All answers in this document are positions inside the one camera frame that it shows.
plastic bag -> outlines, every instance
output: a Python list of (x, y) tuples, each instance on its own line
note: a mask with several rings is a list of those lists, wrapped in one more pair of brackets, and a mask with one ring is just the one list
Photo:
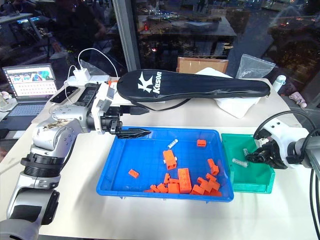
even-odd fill
[(84, 69), (88, 69), (88, 72), (90, 76), (97, 76), (97, 75), (108, 75), (104, 71), (102, 71), (100, 68), (96, 67), (95, 65), (92, 65), (86, 61), (80, 60), (81, 66)]
[(243, 54), (235, 78), (260, 79), (270, 73), (275, 65), (275, 63), (250, 56), (248, 54)]

monitor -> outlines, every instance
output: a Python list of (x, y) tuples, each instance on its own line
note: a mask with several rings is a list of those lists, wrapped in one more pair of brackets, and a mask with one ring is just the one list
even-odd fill
[(16, 98), (50, 98), (57, 91), (51, 64), (33, 64), (3, 67)]

white cloth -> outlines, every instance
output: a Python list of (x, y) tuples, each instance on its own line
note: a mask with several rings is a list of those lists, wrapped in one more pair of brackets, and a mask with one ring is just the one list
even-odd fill
[[(205, 69), (202, 69), (196, 74), (224, 77), (230, 79), (232, 78), (231, 76), (228, 76), (211, 67), (206, 67)], [(246, 115), (247, 111), (249, 110), (249, 108), (251, 108), (252, 105), (257, 104), (259, 102), (260, 98), (261, 97), (230, 97), (215, 98), (214, 100), (216, 101), (216, 104), (219, 106), (219, 108), (231, 114), (232, 116), (241, 119)]]

laptop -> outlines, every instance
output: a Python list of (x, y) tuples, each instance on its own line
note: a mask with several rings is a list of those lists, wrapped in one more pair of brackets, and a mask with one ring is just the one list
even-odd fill
[(57, 92), (50, 63), (7, 66), (2, 68), (17, 105), (0, 122), (0, 129), (26, 130)]

laptop keyboard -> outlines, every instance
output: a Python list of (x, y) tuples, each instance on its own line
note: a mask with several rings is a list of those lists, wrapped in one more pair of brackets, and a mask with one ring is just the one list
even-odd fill
[(8, 114), (8, 116), (36, 116), (44, 109), (44, 107), (44, 104), (18, 105)]

